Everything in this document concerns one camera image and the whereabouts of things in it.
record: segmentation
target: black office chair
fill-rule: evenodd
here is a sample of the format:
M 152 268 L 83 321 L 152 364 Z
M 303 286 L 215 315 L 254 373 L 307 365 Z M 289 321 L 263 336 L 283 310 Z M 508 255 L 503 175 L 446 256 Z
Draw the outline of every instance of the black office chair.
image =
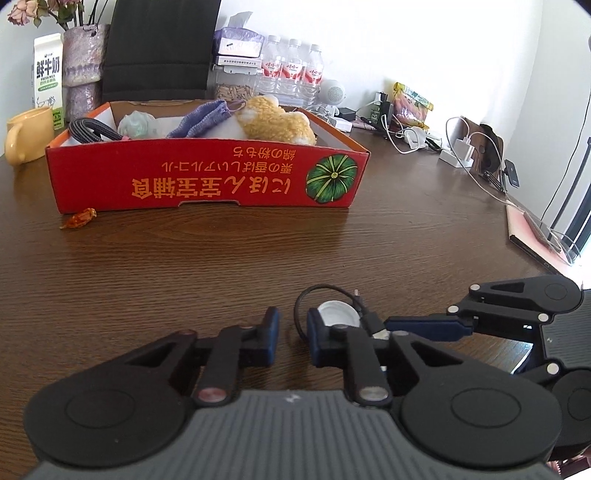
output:
M 103 100 L 205 98 L 220 0 L 119 0 Z

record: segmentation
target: white speaker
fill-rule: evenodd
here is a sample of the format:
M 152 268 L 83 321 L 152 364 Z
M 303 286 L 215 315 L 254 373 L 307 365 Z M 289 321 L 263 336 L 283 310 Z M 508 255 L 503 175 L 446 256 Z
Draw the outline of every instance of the white speaker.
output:
M 329 106 L 340 105 L 345 100 L 345 86 L 337 80 L 322 80 L 318 92 L 320 103 Z

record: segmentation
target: mug handle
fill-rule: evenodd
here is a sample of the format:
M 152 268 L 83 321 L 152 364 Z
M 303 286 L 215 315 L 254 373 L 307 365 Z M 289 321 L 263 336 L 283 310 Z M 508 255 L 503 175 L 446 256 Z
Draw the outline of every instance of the mug handle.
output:
M 17 139 L 20 133 L 22 124 L 14 125 L 6 135 L 4 142 L 4 156 L 9 165 L 16 167 L 25 161 L 25 154 L 17 152 Z

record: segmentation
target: vase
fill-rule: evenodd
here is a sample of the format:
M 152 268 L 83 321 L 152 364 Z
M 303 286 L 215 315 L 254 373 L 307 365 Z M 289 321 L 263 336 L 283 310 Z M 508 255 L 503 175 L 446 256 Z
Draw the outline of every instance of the vase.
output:
M 100 107 L 102 100 L 102 82 L 87 83 L 66 89 L 66 122 L 85 116 Z
M 100 105 L 103 62 L 110 25 L 83 25 L 64 32 L 62 82 L 66 121 Z

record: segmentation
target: white bottle cap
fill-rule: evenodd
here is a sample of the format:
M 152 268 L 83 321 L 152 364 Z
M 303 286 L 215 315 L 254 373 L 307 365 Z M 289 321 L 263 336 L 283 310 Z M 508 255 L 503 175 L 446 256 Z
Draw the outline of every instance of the white bottle cap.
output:
M 340 300 L 329 300 L 318 307 L 318 313 L 322 317 L 322 322 L 330 327 L 332 325 L 348 325 L 350 327 L 359 327 L 359 313 L 348 303 Z

